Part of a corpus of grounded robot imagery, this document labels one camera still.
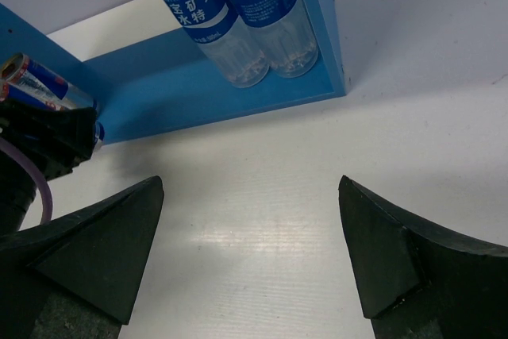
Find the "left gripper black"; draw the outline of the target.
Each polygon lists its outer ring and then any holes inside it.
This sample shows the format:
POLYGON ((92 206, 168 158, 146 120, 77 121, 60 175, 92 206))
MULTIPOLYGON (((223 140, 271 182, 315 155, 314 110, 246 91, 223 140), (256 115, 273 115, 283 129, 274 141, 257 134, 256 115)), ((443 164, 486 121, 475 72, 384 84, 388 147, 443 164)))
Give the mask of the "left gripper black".
MULTIPOLYGON (((51 111, 15 100, 1 103, 1 137, 25 154, 46 180, 72 172, 92 157, 97 113, 92 108, 51 111)), ((36 195, 30 174, 1 153, 1 235, 21 228, 36 195)))

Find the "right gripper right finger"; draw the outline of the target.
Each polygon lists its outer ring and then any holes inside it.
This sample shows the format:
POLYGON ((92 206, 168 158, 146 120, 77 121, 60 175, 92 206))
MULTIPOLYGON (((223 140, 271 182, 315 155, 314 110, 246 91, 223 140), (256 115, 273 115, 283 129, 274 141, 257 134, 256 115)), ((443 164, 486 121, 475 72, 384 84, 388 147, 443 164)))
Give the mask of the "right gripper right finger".
POLYGON ((505 338, 507 248, 398 207, 347 176, 341 224, 377 338, 505 338))

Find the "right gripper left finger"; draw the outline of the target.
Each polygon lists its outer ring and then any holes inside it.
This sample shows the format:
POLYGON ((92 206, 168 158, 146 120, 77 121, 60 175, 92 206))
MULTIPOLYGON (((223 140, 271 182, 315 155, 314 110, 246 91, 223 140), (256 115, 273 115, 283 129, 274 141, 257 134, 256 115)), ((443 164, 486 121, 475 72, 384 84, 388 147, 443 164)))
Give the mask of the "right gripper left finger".
POLYGON ((1 237, 3 338, 117 338, 129 324, 164 201, 159 176, 1 237))

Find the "Red Bull can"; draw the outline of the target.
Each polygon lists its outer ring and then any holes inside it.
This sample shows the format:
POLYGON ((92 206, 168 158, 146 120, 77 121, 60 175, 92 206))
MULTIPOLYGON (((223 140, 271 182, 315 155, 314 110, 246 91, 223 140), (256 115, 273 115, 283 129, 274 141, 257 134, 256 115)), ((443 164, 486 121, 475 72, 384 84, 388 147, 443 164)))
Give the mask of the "Red Bull can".
MULTIPOLYGON (((55 101, 46 101, 42 98, 38 98, 34 95, 23 91, 19 87, 15 86, 12 83, 9 83, 5 80, 1 80, 1 102, 4 102, 7 99, 17 100, 21 103, 24 103, 28 106, 36 107, 37 109, 42 110, 51 110, 51 111, 67 111, 67 110, 76 110, 74 106, 62 106, 58 102, 55 101)), ((96 121, 94 125, 94 150, 98 151, 102 147, 102 143, 105 137, 105 130, 103 125, 96 121)))
POLYGON ((93 108, 99 111, 94 98, 21 52, 2 65, 1 79, 54 110, 93 108))

